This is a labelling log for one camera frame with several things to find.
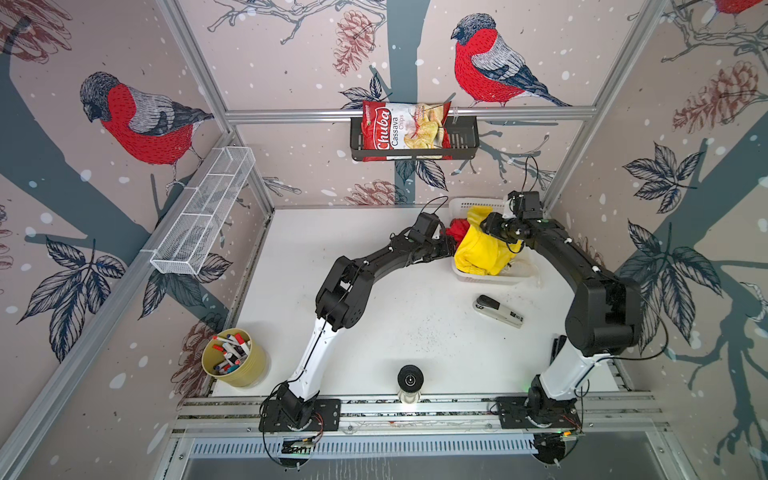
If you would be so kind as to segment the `yellow shorts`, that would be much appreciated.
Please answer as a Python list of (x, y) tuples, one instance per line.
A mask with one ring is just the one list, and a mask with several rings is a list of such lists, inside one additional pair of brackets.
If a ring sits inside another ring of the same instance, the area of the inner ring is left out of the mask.
[(523, 250), (522, 242), (505, 244), (480, 230), (480, 223), (491, 212), (493, 210), (489, 207), (472, 207), (469, 210), (465, 219), (469, 221), (470, 229), (454, 255), (454, 263), (460, 271), (496, 276)]

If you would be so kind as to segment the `white plastic basket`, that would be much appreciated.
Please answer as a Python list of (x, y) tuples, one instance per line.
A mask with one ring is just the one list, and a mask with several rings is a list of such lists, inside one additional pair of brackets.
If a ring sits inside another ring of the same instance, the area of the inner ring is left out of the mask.
[[(449, 213), (451, 219), (467, 217), (472, 207), (489, 207), (494, 212), (502, 213), (505, 209), (505, 201), (498, 198), (459, 197), (449, 201)], [(451, 263), (454, 275), (463, 282), (512, 285), (539, 276), (538, 267), (530, 249), (525, 247), (523, 251), (513, 258), (496, 275), (475, 275), (460, 271), (454, 262)]]

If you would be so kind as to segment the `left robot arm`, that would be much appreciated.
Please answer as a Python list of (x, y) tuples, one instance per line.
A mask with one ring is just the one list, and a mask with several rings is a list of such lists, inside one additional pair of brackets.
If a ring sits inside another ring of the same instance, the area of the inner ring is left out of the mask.
[(377, 281), (399, 269), (449, 258), (456, 248), (455, 239), (446, 233), (423, 235), (408, 228), (372, 254), (339, 257), (315, 297), (316, 321), (301, 360), (291, 377), (277, 386), (281, 411), (296, 424), (304, 424), (312, 414), (335, 344), (362, 318)]

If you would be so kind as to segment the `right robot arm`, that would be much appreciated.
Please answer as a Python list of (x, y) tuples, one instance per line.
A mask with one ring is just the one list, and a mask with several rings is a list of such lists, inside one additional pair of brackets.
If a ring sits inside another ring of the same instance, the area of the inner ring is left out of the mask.
[(480, 229), (506, 244), (522, 242), (536, 251), (574, 293), (564, 320), (567, 342), (549, 367), (534, 377), (528, 391), (528, 416), (536, 423), (549, 423), (574, 406), (578, 387), (600, 362), (639, 342), (639, 286), (600, 267), (556, 221), (491, 213)]

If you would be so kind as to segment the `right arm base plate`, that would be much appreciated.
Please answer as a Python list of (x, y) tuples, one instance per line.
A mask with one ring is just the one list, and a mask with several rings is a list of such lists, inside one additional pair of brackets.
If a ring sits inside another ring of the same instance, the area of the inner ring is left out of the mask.
[(580, 429), (581, 418), (574, 399), (545, 399), (536, 406), (527, 396), (497, 397), (490, 411), (499, 418), (502, 429)]

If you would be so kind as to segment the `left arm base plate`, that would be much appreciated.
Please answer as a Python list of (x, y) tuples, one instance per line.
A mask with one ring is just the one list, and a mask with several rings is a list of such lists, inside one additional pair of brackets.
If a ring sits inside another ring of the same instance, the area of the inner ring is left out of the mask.
[(339, 399), (314, 400), (308, 404), (285, 406), (269, 399), (262, 404), (258, 430), (262, 433), (334, 432), (339, 429), (341, 401)]

